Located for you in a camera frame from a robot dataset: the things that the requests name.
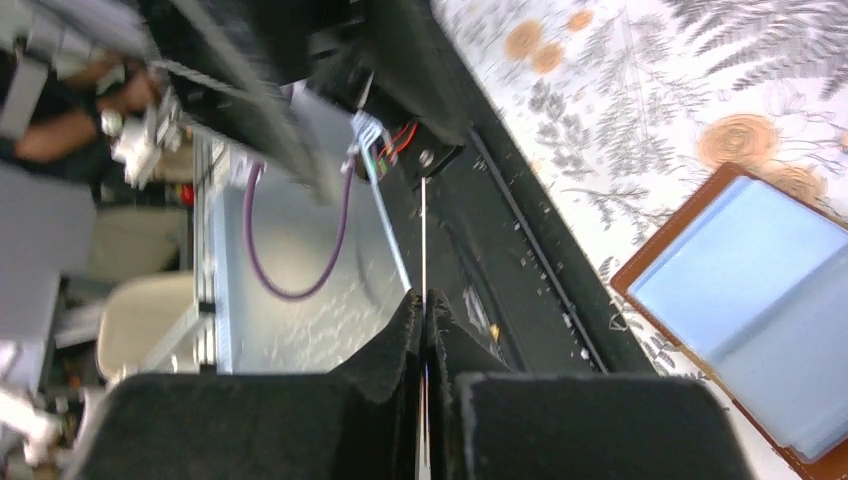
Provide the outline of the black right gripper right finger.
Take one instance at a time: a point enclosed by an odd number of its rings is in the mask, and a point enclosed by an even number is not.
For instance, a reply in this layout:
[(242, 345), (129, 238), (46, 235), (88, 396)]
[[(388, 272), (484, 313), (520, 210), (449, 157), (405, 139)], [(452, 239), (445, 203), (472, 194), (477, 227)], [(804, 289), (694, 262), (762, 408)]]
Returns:
[(433, 479), (464, 476), (461, 421), (456, 413), (454, 384), (466, 372), (508, 372), (498, 356), (473, 336), (468, 323), (454, 317), (443, 292), (430, 290), (425, 313), (430, 469)]

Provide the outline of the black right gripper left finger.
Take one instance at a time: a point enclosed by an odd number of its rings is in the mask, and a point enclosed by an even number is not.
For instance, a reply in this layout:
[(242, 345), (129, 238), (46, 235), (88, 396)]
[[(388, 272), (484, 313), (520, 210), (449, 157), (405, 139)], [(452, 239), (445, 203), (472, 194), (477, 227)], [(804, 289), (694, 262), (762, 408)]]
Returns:
[(335, 479), (413, 479), (420, 413), (422, 301), (408, 291), (387, 325), (331, 374), (348, 387)]

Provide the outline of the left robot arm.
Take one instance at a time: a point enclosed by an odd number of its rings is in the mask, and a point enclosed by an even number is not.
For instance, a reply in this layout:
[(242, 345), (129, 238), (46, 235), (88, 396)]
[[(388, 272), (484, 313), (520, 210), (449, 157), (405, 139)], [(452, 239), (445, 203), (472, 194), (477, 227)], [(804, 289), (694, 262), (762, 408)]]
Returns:
[(138, 12), (196, 123), (283, 169), (320, 204), (331, 193), (314, 135), (292, 108), (284, 75), (239, 1), (141, 1)]

